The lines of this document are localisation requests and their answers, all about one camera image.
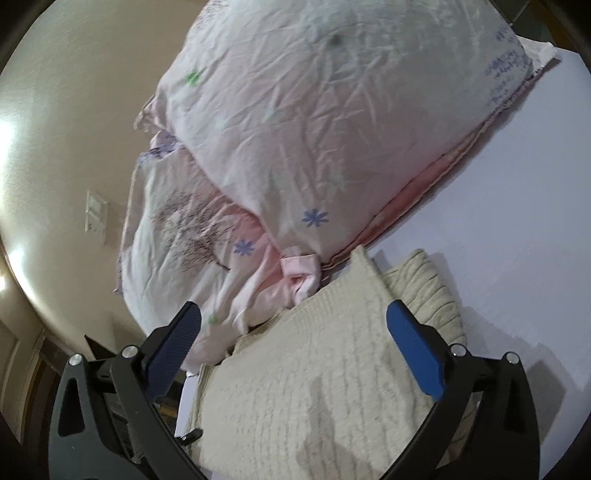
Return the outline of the beige cable knit sweater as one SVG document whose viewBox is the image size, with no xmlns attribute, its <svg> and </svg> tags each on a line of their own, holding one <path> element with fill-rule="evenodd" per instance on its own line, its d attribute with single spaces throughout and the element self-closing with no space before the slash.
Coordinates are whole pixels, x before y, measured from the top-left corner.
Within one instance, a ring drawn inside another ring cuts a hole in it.
<svg viewBox="0 0 591 480">
<path fill-rule="evenodd" d="M 202 431 L 193 462 L 229 479 L 381 477 L 433 405 L 387 329 L 394 300 L 447 342 L 464 340 L 426 252 L 381 273 L 356 249 L 338 279 L 204 368 L 190 415 Z"/>
</svg>

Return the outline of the left floral pink pillow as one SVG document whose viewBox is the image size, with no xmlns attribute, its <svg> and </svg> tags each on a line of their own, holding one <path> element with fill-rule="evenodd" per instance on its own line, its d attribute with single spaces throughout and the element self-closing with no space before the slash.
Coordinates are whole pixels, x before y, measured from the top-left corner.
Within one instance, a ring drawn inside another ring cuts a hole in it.
<svg viewBox="0 0 591 480">
<path fill-rule="evenodd" d="M 116 290 L 145 334 L 191 301 L 201 327 L 182 368 L 222 361 L 236 340 L 318 289 L 317 257 L 284 257 L 259 219 L 158 131 L 131 177 Z"/>
</svg>

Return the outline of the floral pink pillow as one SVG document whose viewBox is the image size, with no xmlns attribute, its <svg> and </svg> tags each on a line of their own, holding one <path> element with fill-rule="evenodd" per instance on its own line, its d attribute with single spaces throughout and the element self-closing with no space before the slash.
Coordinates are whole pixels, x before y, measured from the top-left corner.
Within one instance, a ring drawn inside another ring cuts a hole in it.
<svg viewBox="0 0 591 480">
<path fill-rule="evenodd" d="M 556 57 L 488 1 L 211 1 L 140 110 L 332 266 L 396 223 Z"/>
<path fill-rule="evenodd" d="M 236 340 L 318 289 L 317 257 L 284 257 L 259 219 L 158 131 L 131 177 L 116 290 L 145 334 L 191 301 L 201 327 L 182 368 L 222 361 Z"/>
</svg>

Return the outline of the lavender bed sheet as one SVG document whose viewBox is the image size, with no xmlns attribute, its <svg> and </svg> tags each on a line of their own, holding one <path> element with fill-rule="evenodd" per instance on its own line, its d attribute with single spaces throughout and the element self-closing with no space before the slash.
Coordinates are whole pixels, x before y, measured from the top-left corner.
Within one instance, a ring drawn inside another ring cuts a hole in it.
<svg viewBox="0 0 591 480">
<path fill-rule="evenodd" d="M 578 54 L 560 50 L 370 257 L 388 270 L 419 248 L 454 292 L 469 349 L 520 356 L 549 472 L 590 412 L 590 74 Z"/>
</svg>

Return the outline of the right floral pink pillow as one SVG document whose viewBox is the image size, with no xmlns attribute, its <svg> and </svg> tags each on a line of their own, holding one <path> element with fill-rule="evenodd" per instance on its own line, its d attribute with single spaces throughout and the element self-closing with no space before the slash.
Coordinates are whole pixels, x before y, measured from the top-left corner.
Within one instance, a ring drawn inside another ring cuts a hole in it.
<svg viewBox="0 0 591 480">
<path fill-rule="evenodd" d="M 332 266 L 396 223 L 556 57 L 488 1 L 211 1 L 140 110 Z"/>
</svg>

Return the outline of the white wall switch plate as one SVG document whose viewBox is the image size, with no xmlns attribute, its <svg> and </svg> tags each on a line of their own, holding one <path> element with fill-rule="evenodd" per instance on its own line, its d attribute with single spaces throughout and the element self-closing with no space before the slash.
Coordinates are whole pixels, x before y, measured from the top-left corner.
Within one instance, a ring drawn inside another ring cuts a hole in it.
<svg viewBox="0 0 591 480">
<path fill-rule="evenodd" d="M 98 193 L 88 190 L 85 203 L 85 232 L 100 245 L 105 244 L 109 203 Z"/>
</svg>

